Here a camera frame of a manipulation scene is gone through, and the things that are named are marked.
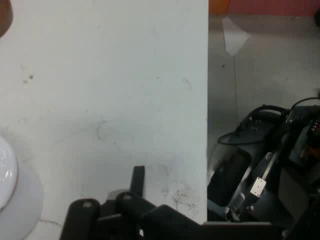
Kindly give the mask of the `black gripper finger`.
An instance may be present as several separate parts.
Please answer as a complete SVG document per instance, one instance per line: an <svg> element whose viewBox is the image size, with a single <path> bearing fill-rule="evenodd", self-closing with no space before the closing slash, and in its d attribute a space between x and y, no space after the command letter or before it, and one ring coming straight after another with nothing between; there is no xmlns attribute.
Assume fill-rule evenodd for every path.
<svg viewBox="0 0 320 240"><path fill-rule="evenodd" d="M143 198L145 167L135 166L129 190L100 204L93 198L68 208L62 240L159 240L164 235L151 213L156 206Z"/></svg>

